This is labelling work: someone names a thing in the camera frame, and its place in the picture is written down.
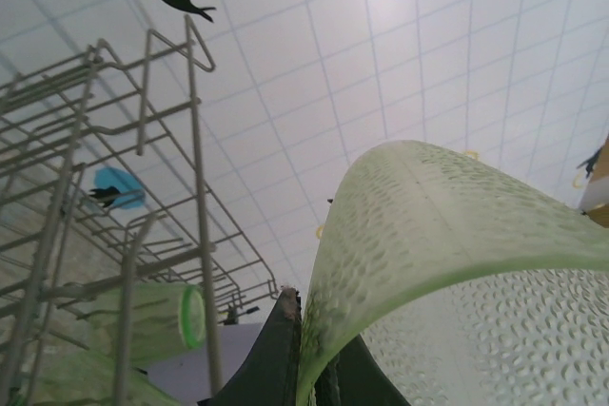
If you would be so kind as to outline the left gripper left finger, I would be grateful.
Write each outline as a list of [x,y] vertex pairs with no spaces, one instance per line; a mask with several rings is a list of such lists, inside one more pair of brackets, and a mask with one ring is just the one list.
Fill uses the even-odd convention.
[[294,405],[301,339],[301,297],[297,289],[284,287],[245,361],[208,403],[221,406]]

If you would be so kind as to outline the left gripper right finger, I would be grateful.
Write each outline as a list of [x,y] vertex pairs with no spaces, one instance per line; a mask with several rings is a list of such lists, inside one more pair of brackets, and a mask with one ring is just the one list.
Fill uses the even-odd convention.
[[327,363],[315,382],[314,393],[317,405],[410,405],[383,373],[360,335]]

